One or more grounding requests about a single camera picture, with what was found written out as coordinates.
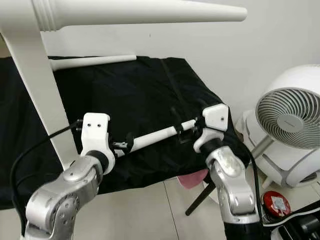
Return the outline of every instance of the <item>white rod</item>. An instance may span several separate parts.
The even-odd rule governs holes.
[[[185,0],[32,0],[41,31],[65,26],[243,21],[247,9]]]
[[[195,123],[196,123],[195,120],[189,120],[189,121],[183,122],[181,125],[183,127],[183,130],[186,131],[186,130],[192,129],[195,126]],[[175,127],[170,126],[165,129],[137,137],[133,141],[133,147],[130,153],[137,151],[139,149],[145,148],[146,146],[149,146],[151,144],[157,143],[161,140],[170,138],[176,134],[177,134],[177,131]],[[117,154],[118,154],[118,157],[125,155],[124,153],[122,153],[122,151],[117,152]]]
[[[60,69],[70,69],[85,67],[99,64],[111,64],[119,62],[127,62],[137,60],[136,55],[120,55],[120,56],[97,56],[97,57],[81,57],[70,59],[50,59],[51,68],[53,71]]]

